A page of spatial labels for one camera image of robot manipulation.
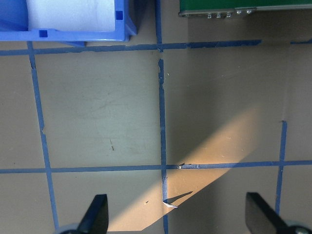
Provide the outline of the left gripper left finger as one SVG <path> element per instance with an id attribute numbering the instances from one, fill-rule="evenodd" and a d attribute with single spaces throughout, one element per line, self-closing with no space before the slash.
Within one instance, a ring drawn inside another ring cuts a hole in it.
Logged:
<path id="1" fill-rule="evenodd" d="M 78 225 L 67 225 L 57 234 L 106 234 L 109 227 L 107 194 L 96 195 Z"/>

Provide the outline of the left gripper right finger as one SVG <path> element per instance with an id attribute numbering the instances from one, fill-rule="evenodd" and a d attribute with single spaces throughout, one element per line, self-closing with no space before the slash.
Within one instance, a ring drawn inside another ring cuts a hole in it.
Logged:
<path id="1" fill-rule="evenodd" d="M 302 225 L 288 225 L 259 193 L 247 192 L 245 223 L 252 234 L 310 234 Z"/>

